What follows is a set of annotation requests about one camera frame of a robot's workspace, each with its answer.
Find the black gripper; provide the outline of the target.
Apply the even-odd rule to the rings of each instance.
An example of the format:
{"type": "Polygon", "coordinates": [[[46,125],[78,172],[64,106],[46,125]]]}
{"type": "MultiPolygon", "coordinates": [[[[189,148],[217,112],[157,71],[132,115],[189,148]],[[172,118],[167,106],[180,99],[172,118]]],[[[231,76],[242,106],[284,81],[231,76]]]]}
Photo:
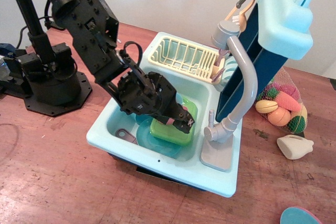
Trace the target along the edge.
{"type": "Polygon", "coordinates": [[[140,80],[130,72],[119,80],[118,91],[120,109],[126,114],[150,115],[164,125],[172,118],[171,126],[186,134],[195,123],[191,113],[177,103],[175,87],[159,73],[151,71],[140,80]]]}

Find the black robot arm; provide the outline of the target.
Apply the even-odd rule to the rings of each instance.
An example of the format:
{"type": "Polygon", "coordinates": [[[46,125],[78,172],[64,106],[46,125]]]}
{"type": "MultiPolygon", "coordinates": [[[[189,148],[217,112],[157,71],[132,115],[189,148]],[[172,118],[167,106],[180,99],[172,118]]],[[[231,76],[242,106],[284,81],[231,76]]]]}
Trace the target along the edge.
{"type": "Polygon", "coordinates": [[[176,89],[161,74],[145,73],[124,44],[117,50],[119,21],[105,0],[50,0],[56,24],[69,31],[73,47],[95,77],[126,114],[149,115],[163,124],[189,133],[194,119],[176,101],[176,89]]]}

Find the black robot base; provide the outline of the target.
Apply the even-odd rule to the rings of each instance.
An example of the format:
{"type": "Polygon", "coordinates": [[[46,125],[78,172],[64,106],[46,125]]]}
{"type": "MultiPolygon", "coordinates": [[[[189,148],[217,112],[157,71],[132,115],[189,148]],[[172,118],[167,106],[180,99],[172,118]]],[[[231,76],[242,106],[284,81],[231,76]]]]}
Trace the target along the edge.
{"type": "Polygon", "coordinates": [[[23,99],[30,111],[59,116],[81,108],[92,87],[65,43],[52,49],[56,61],[43,65],[36,53],[1,44],[1,93],[23,99]]]}

